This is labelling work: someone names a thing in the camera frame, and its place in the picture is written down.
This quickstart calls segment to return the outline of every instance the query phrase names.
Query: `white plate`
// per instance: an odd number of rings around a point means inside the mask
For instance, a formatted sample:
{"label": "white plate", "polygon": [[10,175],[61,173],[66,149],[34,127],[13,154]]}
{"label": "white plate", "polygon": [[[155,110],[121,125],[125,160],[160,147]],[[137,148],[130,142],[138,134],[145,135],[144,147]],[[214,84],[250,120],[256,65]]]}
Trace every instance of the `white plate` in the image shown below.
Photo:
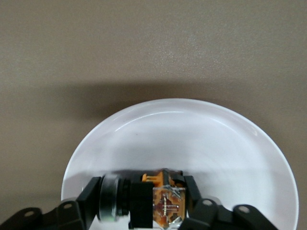
{"label": "white plate", "polygon": [[[79,144],[64,175],[61,198],[77,197],[93,176],[170,168],[193,175],[201,194],[227,208],[250,204],[279,230],[295,230],[298,193],[283,153],[258,126],[224,107],[162,99],[126,108],[97,125]],[[92,230],[128,229],[99,223]]]}

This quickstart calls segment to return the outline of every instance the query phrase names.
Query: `plate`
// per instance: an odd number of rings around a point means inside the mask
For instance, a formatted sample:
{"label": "plate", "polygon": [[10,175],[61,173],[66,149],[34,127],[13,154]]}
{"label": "plate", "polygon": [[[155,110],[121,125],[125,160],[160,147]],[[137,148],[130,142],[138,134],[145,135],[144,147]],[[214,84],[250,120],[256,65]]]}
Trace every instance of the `plate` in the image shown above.
{"label": "plate", "polygon": [[[296,229],[297,187],[277,145],[238,113],[191,99],[140,103],[98,124],[71,157],[61,199],[77,197],[93,176],[161,168],[194,176],[203,197],[229,210],[250,204],[279,230]],[[95,219],[91,230],[124,230],[128,221]]]}

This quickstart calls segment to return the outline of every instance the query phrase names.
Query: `beige table surface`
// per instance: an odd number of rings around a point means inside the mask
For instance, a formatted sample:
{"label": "beige table surface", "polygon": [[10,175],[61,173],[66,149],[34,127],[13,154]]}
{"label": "beige table surface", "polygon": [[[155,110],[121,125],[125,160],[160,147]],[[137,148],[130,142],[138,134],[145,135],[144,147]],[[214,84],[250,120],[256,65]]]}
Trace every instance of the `beige table surface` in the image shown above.
{"label": "beige table surface", "polygon": [[0,1],[0,221],[56,206],[74,149],[100,121],[173,97],[268,133],[307,228],[305,0]]}

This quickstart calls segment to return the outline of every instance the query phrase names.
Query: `transparent orange device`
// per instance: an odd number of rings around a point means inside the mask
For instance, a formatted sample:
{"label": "transparent orange device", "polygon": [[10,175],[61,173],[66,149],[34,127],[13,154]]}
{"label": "transparent orange device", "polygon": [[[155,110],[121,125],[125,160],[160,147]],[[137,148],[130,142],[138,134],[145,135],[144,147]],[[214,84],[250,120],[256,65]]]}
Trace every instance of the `transparent orange device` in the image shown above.
{"label": "transparent orange device", "polygon": [[168,171],[157,176],[143,175],[143,182],[153,182],[153,220],[160,229],[177,229],[186,216],[186,189],[176,184]]}

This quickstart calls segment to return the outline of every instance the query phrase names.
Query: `silver metal ring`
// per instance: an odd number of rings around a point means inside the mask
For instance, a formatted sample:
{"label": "silver metal ring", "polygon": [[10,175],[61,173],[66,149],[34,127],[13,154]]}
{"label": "silver metal ring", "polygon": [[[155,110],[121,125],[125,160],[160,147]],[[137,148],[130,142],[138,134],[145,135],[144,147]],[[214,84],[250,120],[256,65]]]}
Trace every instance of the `silver metal ring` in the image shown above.
{"label": "silver metal ring", "polygon": [[116,221],[117,217],[117,191],[120,176],[106,174],[100,190],[99,219],[101,221]]}

